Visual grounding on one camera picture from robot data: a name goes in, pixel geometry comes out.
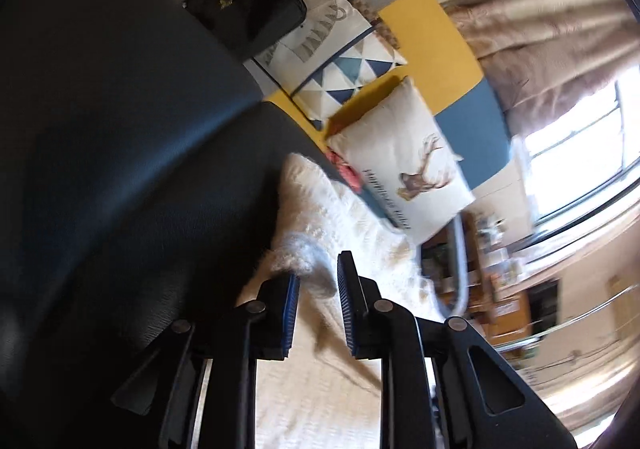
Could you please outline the cream knitted sweater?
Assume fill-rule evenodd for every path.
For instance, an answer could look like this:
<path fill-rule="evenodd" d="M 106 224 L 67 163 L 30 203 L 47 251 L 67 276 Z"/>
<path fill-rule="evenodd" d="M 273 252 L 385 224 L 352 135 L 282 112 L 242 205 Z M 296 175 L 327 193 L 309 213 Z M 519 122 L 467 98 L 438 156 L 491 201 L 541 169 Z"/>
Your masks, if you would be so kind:
<path fill-rule="evenodd" d="M 337 256 L 352 252 L 360 276 L 416 317 L 437 322 L 434 285 L 423 278 L 416 247 L 344 183 L 310 158 L 288 154 L 278 187 L 271 247 L 238 301 L 286 269 L 299 275 L 292 351 L 257 369 L 259 448 L 376 448 L 382 382 L 376 361 L 352 357 L 345 341 Z"/>

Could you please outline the wooden side table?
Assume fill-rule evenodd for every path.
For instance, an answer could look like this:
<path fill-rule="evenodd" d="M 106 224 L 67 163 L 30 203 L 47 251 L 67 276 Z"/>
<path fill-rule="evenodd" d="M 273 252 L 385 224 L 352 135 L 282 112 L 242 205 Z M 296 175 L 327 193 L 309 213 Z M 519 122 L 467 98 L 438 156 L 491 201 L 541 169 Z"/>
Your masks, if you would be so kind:
<path fill-rule="evenodd" d="M 422 273 L 434 283 L 442 315 L 471 320 L 494 346 L 525 339 L 533 330 L 526 295 L 500 295 L 508 260 L 490 259 L 487 235 L 470 212 L 454 217 L 420 248 Z"/>

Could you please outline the black television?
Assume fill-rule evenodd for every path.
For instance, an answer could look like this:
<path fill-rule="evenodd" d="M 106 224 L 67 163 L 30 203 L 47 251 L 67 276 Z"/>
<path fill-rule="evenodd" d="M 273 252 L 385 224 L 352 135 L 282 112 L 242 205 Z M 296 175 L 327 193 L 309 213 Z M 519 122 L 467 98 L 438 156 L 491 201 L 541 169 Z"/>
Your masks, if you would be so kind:
<path fill-rule="evenodd" d="M 550 280 L 526 291 L 532 333 L 547 331 L 558 323 L 559 281 Z"/>

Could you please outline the pink cloth on sofa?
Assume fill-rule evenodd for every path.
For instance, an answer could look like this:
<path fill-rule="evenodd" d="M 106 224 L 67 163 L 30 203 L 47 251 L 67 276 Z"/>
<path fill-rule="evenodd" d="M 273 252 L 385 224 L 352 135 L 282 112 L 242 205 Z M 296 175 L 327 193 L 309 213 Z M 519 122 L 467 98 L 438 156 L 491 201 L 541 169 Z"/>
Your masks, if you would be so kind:
<path fill-rule="evenodd" d="M 326 150 L 326 157 L 345 180 L 347 186 L 355 193 L 360 193 L 362 191 L 362 181 L 358 172 L 356 172 L 340 154 L 337 154 L 331 148 Z"/>

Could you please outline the deer print cushion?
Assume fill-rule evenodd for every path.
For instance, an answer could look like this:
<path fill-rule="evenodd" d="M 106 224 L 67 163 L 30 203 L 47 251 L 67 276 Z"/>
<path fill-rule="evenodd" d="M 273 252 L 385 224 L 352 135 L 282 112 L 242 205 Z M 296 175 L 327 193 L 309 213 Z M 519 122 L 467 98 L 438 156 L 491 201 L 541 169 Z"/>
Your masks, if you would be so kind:
<path fill-rule="evenodd" d="M 413 243 L 433 238 L 474 202 L 457 155 L 409 76 L 328 146 Z"/>

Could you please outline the blue yellow grey sofa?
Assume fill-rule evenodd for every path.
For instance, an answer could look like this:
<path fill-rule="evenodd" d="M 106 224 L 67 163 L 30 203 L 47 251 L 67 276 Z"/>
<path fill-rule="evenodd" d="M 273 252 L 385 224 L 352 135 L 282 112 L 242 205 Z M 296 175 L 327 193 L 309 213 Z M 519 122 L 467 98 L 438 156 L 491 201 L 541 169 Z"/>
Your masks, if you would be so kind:
<path fill-rule="evenodd" d="M 499 143 L 506 133 L 499 105 L 474 56 L 451 36 L 443 16 L 422 16 L 409 0 L 370 3 L 386 10 L 412 67 L 387 73 L 361 89 L 346 110 L 335 115 L 335 134 L 375 108 L 409 76 L 457 155 L 464 178 L 480 186 L 501 169 Z M 180 169 L 180 179 L 198 192 L 190 204 L 193 213 L 210 203 L 221 204 L 208 236 L 224 239 L 222 256 L 227 261 L 242 261 L 252 269 L 262 257 L 276 223 L 280 168 L 293 152 L 313 158 L 330 179 L 342 182 L 306 132 L 269 102 L 243 113 Z M 407 237 L 368 189 L 356 195 L 375 216 Z M 418 255 L 419 244 L 410 242 Z"/>

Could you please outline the triangle pattern cushion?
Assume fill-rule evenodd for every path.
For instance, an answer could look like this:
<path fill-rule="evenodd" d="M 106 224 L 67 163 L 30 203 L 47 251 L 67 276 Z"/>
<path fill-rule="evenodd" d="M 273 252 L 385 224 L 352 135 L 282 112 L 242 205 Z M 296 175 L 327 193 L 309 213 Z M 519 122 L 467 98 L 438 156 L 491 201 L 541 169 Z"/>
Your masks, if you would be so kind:
<path fill-rule="evenodd" d="M 303 0 L 304 22 L 253 59 L 314 128 L 408 61 L 364 0 Z"/>

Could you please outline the beige patterned left curtain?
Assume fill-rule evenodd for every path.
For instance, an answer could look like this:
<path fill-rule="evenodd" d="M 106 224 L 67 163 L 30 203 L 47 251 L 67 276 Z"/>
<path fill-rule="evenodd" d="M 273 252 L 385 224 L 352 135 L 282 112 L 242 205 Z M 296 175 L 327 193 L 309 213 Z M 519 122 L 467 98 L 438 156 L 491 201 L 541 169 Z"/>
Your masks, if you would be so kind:
<path fill-rule="evenodd" d="M 639 63 L 639 23 L 626 0 L 485 0 L 446 13 L 522 138 Z"/>

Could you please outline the black handbag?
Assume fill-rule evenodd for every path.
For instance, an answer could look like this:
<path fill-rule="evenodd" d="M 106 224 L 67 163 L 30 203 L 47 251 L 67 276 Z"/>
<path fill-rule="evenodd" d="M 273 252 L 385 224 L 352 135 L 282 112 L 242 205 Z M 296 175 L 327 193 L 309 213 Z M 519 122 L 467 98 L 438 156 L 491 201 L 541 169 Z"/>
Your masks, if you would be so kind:
<path fill-rule="evenodd" d="M 241 62 L 296 30 L 307 15 L 303 0 L 185 0 L 183 8 Z"/>

